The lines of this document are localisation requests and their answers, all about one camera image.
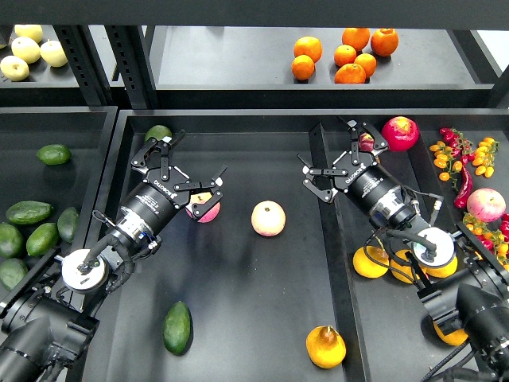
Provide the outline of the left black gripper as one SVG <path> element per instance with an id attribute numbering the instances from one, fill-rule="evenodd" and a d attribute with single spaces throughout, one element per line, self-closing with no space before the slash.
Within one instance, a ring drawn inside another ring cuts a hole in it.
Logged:
<path id="1" fill-rule="evenodd" d="M 119 207 L 118 225 L 128 235 L 148 232 L 157 235 L 196 193 L 212 192 L 213 197 L 203 205 L 192 204 L 196 221 L 223 197 L 220 186 L 227 167 L 207 181 L 190 181 L 177 167 L 169 165 L 169 153 L 185 136 L 185 130 L 163 139 L 149 138 L 132 157 L 131 168 L 145 177 L 124 199 Z"/>

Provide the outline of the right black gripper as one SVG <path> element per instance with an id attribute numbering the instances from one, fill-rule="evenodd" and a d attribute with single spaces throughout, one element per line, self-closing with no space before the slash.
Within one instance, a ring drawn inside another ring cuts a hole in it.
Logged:
<path id="1" fill-rule="evenodd" d="M 349 131 L 350 155 L 336 159 L 332 168 L 320 169 L 297 154 L 305 176 L 302 185 L 327 204 L 341 191 L 376 223 L 410 221 L 412 209 L 404 201 L 402 185 L 375 160 L 389 149 L 386 139 L 370 123 L 337 118 Z"/>

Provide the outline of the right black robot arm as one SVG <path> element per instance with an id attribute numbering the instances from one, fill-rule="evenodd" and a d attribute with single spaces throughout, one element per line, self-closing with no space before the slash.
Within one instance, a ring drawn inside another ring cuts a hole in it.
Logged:
<path id="1" fill-rule="evenodd" d="M 345 195 L 373 227 L 369 240 L 402 266 L 433 323 L 444 335 L 462 329 L 466 340 L 424 376 L 425 381 L 508 379 L 508 272 L 466 227 L 455 232 L 435 225 L 443 197 L 422 217 L 419 192 L 404 186 L 376 160 L 385 138 L 366 122 L 341 119 L 349 147 L 330 167 L 305 162 L 303 185 L 331 204 Z"/>

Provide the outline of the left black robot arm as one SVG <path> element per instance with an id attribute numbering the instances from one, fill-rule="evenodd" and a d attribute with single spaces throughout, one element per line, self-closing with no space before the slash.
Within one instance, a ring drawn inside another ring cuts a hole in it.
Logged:
<path id="1" fill-rule="evenodd" d="M 221 168 L 211 179 L 192 181 L 170 162 L 184 131 L 150 138 L 130 165 L 142 181 L 120 204 L 115 220 L 95 210 L 107 226 L 92 248 L 66 256 L 48 250 L 1 302 L 1 379 L 55 381 L 87 352 L 109 294 L 132 276 L 136 263 L 155 254 L 162 229 L 182 210 L 199 220 L 222 198 Z"/>

